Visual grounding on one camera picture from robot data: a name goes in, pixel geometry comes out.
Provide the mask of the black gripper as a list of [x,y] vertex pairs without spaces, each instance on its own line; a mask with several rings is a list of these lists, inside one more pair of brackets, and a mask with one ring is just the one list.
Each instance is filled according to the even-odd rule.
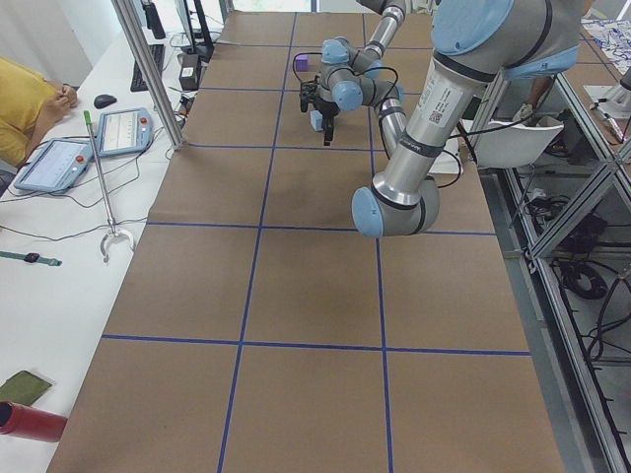
[[336,116],[340,109],[335,101],[327,101],[320,96],[315,99],[315,109],[323,116],[322,119],[322,133],[323,133],[323,145],[329,146],[333,140],[334,135],[334,116]]

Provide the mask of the person's hand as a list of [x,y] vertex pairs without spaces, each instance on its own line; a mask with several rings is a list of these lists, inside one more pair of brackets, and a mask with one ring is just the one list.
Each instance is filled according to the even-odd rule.
[[69,108],[74,108],[78,104],[77,92],[70,85],[62,84],[57,90],[55,100],[61,105],[65,105]]

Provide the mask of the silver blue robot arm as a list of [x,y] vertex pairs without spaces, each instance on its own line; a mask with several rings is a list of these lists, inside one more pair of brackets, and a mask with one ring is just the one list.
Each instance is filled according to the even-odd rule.
[[311,99],[330,141],[341,110],[372,108],[389,155],[386,169],[355,191],[352,217],[366,237],[410,236],[435,222],[440,196],[429,171],[442,154],[475,90],[494,81],[563,72],[578,58],[581,1],[443,1],[433,15],[433,53],[425,86],[411,115],[397,86],[379,80],[386,49],[413,11],[410,1],[367,1],[381,19],[361,48],[327,39]]

